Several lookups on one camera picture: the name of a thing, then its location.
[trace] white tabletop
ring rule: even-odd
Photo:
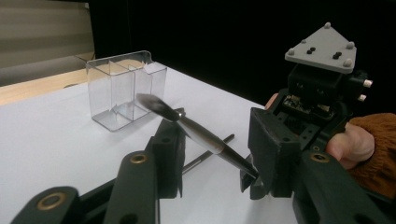
[[[250,108],[261,107],[168,68],[164,101],[183,107],[241,156],[248,150]],[[70,186],[79,195],[114,179],[124,156],[144,150],[162,118],[149,114],[111,133],[91,119],[87,84],[0,106],[0,223],[9,223],[45,189]],[[186,164],[205,152],[187,139]],[[183,197],[162,199],[162,224],[297,223],[291,198],[252,201],[239,170],[217,156],[183,175]]]

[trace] black background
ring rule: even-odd
[[[294,63],[285,52],[330,22],[355,42],[355,70],[374,82],[366,101],[352,104],[355,115],[396,112],[395,1],[91,0],[90,10],[96,58],[148,50],[261,105],[287,88]]]

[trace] black metal rod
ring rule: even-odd
[[[228,137],[224,138],[224,142],[225,143],[229,143],[231,140],[233,140],[233,138],[235,137],[235,134],[230,134]],[[198,158],[196,158],[195,160],[191,161],[190,163],[188,163],[187,165],[185,165],[183,167],[183,171],[182,174],[186,174],[188,171],[190,171],[192,168],[194,168],[195,166],[199,165],[201,162],[203,162],[204,160],[206,160],[207,158],[209,158],[211,155],[213,155],[213,153],[211,151],[206,151],[205,153],[203,153],[201,156],[199,156]]]

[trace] human hand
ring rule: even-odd
[[[277,93],[268,100],[265,109],[270,107],[276,97]],[[349,122],[346,124],[346,130],[337,133],[326,146],[326,152],[335,157],[345,169],[352,169],[359,162],[370,159],[374,150],[373,135]]]

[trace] clear plastic box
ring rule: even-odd
[[[111,132],[147,115],[138,93],[163,98],[167,67],[148,51],[88,61],[86,68],[91,117]]]

